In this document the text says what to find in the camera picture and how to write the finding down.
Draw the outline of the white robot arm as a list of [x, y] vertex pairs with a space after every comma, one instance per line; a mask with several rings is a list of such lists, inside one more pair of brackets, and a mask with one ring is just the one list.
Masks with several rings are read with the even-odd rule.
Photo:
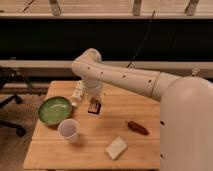
[[90, 95], [108, 83], [160, 103], [160, 171], [213, 171], [213, 83], [105, 65], [94, 48], [73, 60], [71, 69]]

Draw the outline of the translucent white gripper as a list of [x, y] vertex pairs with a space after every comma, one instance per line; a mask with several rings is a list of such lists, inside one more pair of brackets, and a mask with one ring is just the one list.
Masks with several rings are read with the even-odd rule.
[[87, 88], [86, 89], [88, 101], [91, 101], [92, 98], [95, 98], [99, 102], [102, 102], [102, 87], [98, 86], [95, 88]]

